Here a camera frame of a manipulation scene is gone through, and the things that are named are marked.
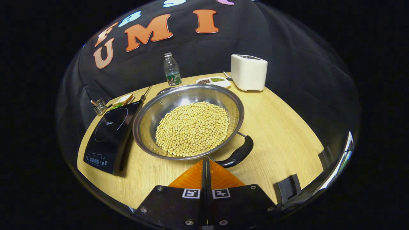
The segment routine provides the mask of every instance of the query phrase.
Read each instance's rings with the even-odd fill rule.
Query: white toaster
[[[262,91],[266,74],[266,60],[249,55],[231,55],[230,77],[239,89]]]

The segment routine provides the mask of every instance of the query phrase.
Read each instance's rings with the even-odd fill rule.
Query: black induction cooker
[[[110,174],[123,169],[124,149],[142,100],[106,112],[85,148],[84,162]]]

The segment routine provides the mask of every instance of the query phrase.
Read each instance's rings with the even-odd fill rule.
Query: black mount
[[[209,159],[202,189],[155,186],[133,215],[168,230],[270,229],[281,208],[257,184],[212,189]]]

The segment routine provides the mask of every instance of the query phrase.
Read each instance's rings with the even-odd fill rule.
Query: black cloth
[[[68,66],[58,95],[56,110],[60,145],[66,160],[76,168],[82,137],[95,118],[90,100],[108,102],[166,80],[164,53],[172,52],[185,77],[229,72],[232,54],[246,54],[268,61],[265,86],[290,105],[311,127],[324,146],[333,152],[343,147],[348,131],[359,125],[359,101],[348,70],[335,51],[322,38],[297,20],[251,0],[236,0],[234,6],[217,1],[198,0],[169,8],[154,1],[134,9],[101,28],[80,49]],[[219,32],[199,34],[198,17],[192,11],[212,9]],[[141,11],[141,16],[122,27],[114,26],[97,46],[98,35],[115,22]],[[163,14],[173,36],[127,52],[124,31],[136,24],[147,27]],[[113,59],[98,69],[93,54],[106,41],[113,42]]]

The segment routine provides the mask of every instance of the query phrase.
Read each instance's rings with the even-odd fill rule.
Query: wooden table
[[[223,73],[207,74],[182,79],[182,84],[195,83],[204,77],[224,76]],[[145,104],[159,91],[169,87],[167,82],[152,86]],[[302,118],[272,91],[262,92],[239,90],[231,81],[228,88],[243,102],[245,117],[240,132],[249,135],[254,148],[245,160],[228,170],[245,184],[258,184],[277,204],[273,184],[297,174],[301,189],[314,180],[322,171],[318,154],[324,149],[311,128]],[[135,100],[147,88],[132,92]],[[112,99],[107,105],[117,101]],[[100,171],[83,162],[85,147],[95,126],[101,120],[96,116],[81,142],[77,165],[78,170],[96,187],[119,202],[138,208],[154,186],[168,186],[180,174],[201,159],[165,160],[142,151],[135,141],[131,141],[124,177]],[[221,149],[211,154],[215,160],[224,160],[239,146],[244,138],[236,135]]]

